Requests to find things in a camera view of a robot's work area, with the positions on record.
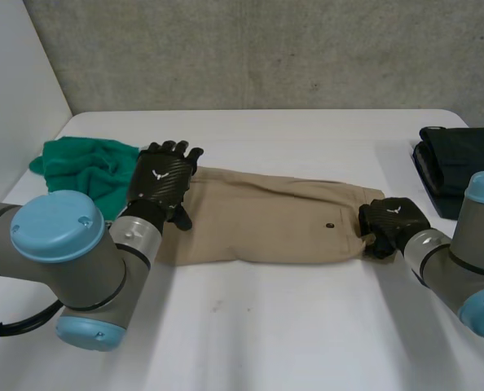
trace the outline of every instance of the gray wall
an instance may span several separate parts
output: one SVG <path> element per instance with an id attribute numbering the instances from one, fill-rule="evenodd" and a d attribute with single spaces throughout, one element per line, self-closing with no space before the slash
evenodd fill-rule
<path id="1" fill-rule="evenodd" d="M 25 0 L 74 113 L 444 108 L 484 125 L 484 0 Z"/>

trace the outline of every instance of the white tabletop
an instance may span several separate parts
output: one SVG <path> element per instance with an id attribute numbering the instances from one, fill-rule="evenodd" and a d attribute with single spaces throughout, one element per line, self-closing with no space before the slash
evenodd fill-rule
<path id="1" fill-rule="evenodd" d="M 75 116 L 60 136 L 138 146 L 186 139 L 204 148 L 202 165 L 409 196 L 451 235 L 454 223 L 438 217 L 411 161 L 427 125 L 465 126 L 441 110 L 95 112 Z M 43 179 L 26 173 L 6 202 L 44 193 Z M 46 287 L 0 278 L 4 322 L 54 299 Z M 0 391 L 53 389 L 484 390 L 484 339 L 401 257 L 388 265 L 157 265 L 114 352 L 66 345 L 53 322 L 0 340 Z"/>

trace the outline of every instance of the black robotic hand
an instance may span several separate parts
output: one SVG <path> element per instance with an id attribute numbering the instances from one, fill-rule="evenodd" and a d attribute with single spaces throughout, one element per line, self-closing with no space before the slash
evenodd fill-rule
<path id="1" fill-rule="evenodd" d="M 165 214 L 165 220 L 174 222 L 178 229 L 191 229 L 191 219 L 182 206 L 184 193 L 190 188 L 191 176 L 197 161 L 204 153 L 193 148 L 184 156 L 188 142 L 165 141 L 150 144 L 141 151 L 128 189 L 129 204 L 155 204 Z"/>
<path id="2" fill-rule="evenodd" d="M 359 226 L 362 235 L 373 233 L 376 237 L 367 250 L 383 259 L 397 249 L 403 252 L 408 240 L 429 229 L 430 223 L 408 198 L 385 198 L 359 207 Z"/>

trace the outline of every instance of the beige trousers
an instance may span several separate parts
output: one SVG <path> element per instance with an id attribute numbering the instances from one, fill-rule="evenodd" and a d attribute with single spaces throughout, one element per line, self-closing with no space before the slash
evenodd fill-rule
<path id="1" fill-rule="evenodd" d="M 379 190 L 200 167 L 184 197 L 193 229 L 165 224 L 157 260 L 325 263 L 357 257 L 358 208 Z"/>

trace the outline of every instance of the green cloth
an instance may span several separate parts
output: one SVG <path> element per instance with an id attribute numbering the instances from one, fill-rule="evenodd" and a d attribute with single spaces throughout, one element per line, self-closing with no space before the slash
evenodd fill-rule
<path id="1" fill-rule="evenodd" d="M 138 155 L 138 148 L 114 140 L 62 137 L 46 142 L 29 168 L 45 177 L 48 191 L 85 193 L 105 220 L 114 220 L 125 207 Z"/>

